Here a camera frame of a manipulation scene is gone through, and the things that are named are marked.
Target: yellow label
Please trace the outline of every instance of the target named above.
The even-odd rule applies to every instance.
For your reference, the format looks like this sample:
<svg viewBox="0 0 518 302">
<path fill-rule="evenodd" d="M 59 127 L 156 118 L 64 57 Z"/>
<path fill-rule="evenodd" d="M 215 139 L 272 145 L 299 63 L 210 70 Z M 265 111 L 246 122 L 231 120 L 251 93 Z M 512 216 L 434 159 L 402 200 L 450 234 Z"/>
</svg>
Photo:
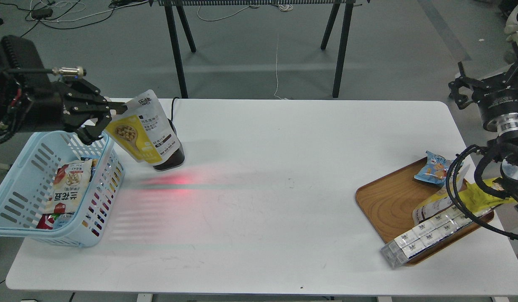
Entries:
<svg viewBox="0 0 518 302">
<path fill-rule="evenodd" d="M 106 131 L 136 159 L 148 163 L 162 161 L 137 115 L 110 122 Z"/>
</svg>

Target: yellow snack bag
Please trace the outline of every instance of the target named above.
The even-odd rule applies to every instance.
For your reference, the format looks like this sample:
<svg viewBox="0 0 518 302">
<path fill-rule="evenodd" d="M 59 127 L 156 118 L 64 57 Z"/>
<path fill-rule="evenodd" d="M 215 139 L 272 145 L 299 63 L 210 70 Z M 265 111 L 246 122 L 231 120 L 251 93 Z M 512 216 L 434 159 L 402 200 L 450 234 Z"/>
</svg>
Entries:
<svg viewBox="0 0 518 302">
<path fill-rule="evenodd" d="M 489 187 L 496 190 L 503 190 L 503 188 L 494 182 L 496 178 L 489 180 L 483 180 Z M 493 195 L 484 193 L 476 184 L 466 184 L 466 189 L 458 193 L 460 200 L 466 205 L 468 210 L 472 213 L 496 207 L 503 203 L 516 202 L 512 198 L 501 199 Z M 414 219 L 415 225 L 420 222 L 427 220 L 428 218 L 438 214 L 449 208 L 453 204 L 453 201 L 447 195 L 445 187 L 441 188 L 437 193 L 434 193 L 424 201 L 422 201 L 414 211 L 412 212 L 412 218 Z"/>
<path fill-rule="evenodd" d="M 503 191 L 501 185 L 494 182 L 494 180 L 496 179 L 497 178 L 491 178 L 489 180 L 483 180 L 483 182 L 495 190 Z M 510 204 L 516 202 L 511 197 L 501 199 L 493 195 L 484 193 L 476 184 L 468 184 L 466 190 L 459 192 L 459 197 L 460 200 L 464 202 L 468 210 L 472 211 L 472 213 L 479 212 L 486 208 L 493 208 L 497 205 Z"/>
</svg>

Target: white table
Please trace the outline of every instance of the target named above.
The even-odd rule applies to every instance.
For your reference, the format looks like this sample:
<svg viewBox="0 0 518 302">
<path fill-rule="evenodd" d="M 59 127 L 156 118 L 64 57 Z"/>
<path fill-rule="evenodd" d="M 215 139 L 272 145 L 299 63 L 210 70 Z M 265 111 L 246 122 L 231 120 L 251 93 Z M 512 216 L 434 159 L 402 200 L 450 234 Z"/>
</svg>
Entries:
<svg viewBox="0 0 518 302">
<path fill-rule="evenodd" d="M 518 260 L 506 237 L 478 229 L 416 266 L 392 270 L 355 203 L 360 186 L 427 149 L 453 158 L 465 148 L 440 102 L 183 99 L 175 125 L 186 154 L 181 167 L 155 172 L 118 148 L 127 175 L 100 243 L 79 249 L 26 239 L 7 286 L 518 295 Z M 501 227 L 498 218 L 491 224 Z"/>
</svg>

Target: black container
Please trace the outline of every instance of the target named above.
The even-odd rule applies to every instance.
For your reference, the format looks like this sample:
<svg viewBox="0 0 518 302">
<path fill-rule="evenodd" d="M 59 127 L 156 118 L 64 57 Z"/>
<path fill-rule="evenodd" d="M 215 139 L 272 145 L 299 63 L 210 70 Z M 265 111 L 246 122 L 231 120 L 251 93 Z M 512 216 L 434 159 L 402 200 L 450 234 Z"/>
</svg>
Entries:
<svg viewBox="0 0 518 302">
<path fill-rule="evenodd" d="M 170 119 L 167 119 L 169 121 L 169 124 L 171 126 L 171 129 L 173 129 L 173 132 L 175 132 L 175 136 L 177 136 L 177 131 L 175 130 L 175 126 L 173 126 L 173 122 L 171 122 Z M 169 170 L 171 168 L 175 168 L 175 167 L 178 167 L 180 166 L 183 162 L 184 162 L 184 148 L 183 148 L 183 144 L 181 143 L 181 141 L 179 140 L 179 143 L 181 144 L 181 146 L 179 147 L 179 149 L 177 149 L 177 151 L 175 151 L 173 153 L 173 155 L 171 155 L 167 161 L 161 163 L 161 164 L 158 164 L 156 166 L 153 166 L 153 168 L 157 171 L 165 171 L 165 170 Z"/>
</svg>

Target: snack bag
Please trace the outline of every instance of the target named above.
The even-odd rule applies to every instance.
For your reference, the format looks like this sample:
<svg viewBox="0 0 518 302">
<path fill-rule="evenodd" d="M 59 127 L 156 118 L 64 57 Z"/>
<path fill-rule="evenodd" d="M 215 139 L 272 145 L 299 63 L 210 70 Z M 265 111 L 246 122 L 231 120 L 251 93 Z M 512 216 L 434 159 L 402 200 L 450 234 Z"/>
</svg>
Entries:
<svg viewBox="0 0 518 302">
<path fill-rule="evenodd" d="M 468 172 L 468 166 L 463 167 L 457 175 L 457 188 L 461 188 L 464 180 L 464 176 Z M 445 185 L 433 195 L 426 198 L 420 204 L 416 206 L 412 211 L 412 218 L 414 219 L 415 225 L 420 222 L 435 216 L 441 211 L 446 210 L 453 204 L 453 201 L 447 195 Z"/>
<path fill-rule="evenodd" d="M 503 188 L 499 184 L 495 183 L 494 180 L 496 180 L 496 178 L 483 181 L 489 187 L 492 187 L 498 191 L 502 191 Z M 460 200 L 462 200 L 462 202 L 466 205 L 466 208 L 468 208 L 468 210 L 470 210 L 472 213 L 480 213 L 481 211 L 495 208 L 496 206 L 504 203 L 515 202 L 515 200 L 512 198 L 501 199 L 484 193 L 475 183 L 466 184 L 466 189 L 459 191 L 458 196 Z M 412 218 L 414 219 L 415 225 L 418 225 L 422 221 L 425 221 L 428 218 L 450 208 L 452 205 L 453 201 L 451 201 L 447 195 L 445 188 L 442 188 L 437 193 L 428 197 L 428 199 L 422 201 L 422 203 L 419 204 L 412 212 Z"/>
<path fill-rule="evenodd" d="M 495 190 L 503 191 L 501 185 L 495 182 L 496 179 L 497 178 L 491 178 L 489 180 L 483 180 L 483 182 Z M 501 199 L 484 193 L 475 183 L 468 184 L 466 190 L 459 192 L 459 197 L 472 213 L 476 213 L 487 208 L 495 208 L 501 204 L 516 203 L 516 201 L 511 197 Z"/>
<path fill-rule="evenodd" d="M 447 175 L 447 170 L 449 170 L 449 166 L 451 166 L 452 161 L 429 151 L 426 153 L 427 163 L 418 174 L 414 175 L 414 178 L 428 183 L 444 185 L 445 176 Z"/>
<path fill-rule="evenodd" d="M 43 214 L 37 228 L 40 229 L 58 229 L 65 226 L 73 218 L 74 213 L 63 214 Z"/>
<path fill-rule="evenodd" d="M 92 159 L 76 160 L 61 166 L 54 178 L 54 192 L 43 214 L 76 212 L 89 186 Z"/>
<path fill-rule="evenodd" d="M 146 161 L 157 170 L 181 164 L 184 161 L 181 142 L 153 90 L 131 99 L 126 106 L 127 110 L 113 116 L 105 128 L 109 136 L 136 162 Z M 171 159 L 173 155 L 180 160 Z"/>
</svg>

